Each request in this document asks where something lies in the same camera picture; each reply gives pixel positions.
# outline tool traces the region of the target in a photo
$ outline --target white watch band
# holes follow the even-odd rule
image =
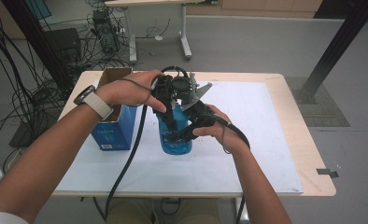
[[[84,102],[96,111],[102,119],[106,119],[113,111],[98,95],[94,92],[89,93],[84,99]]]

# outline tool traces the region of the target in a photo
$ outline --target wooden table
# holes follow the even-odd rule
[[[181,5],[181,31],[179,32],[179,37],[181,40],[181,45],[184,49],[184,55],[187,59],[192,57],[190,45],[187,40],[187,7],[188,3],[200,3],[205,0],[117,0],[117,1],[106,1],[105,4],[107,7],[122,7],[124,9],[124,15],[127,26],[127,33],[129,38],[129,61],[131,63],[137,62],[136,56],[136,46],[135,46],[135,36],[133,33],[133,25],[132,18],[130,13],[130,7],[134,6],[147,6],[147,5],[165,5],[165,4],[177,4]]]

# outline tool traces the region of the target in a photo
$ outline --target sleeve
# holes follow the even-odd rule
[[[29,224],[21,217],[17,217],[10,213],[0,212],[0,224]]]

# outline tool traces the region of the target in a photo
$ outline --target cardboard box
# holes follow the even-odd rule
[[[131,73],[130,67],[106,68],[98,87]],[[114,112],[96,125],[92,130],[92,136],[100,149],[104,151],[131,149],[136,109],[128,105],[115,105]]]

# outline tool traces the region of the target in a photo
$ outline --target blue bottle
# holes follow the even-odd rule
[[[170,155],[184,155],[189,153],[192,149],[192,140],[188,142],[183,140],[171,142],[167,140],[167,136],[179,132],[188,126],[188,117],[181,111],[180,106],[176,104],[173,109],[173,118],[177,123],[178,131],[169,131],[161,117],[157,115],[157,118],[159,121],[160,139],[163,151]]]

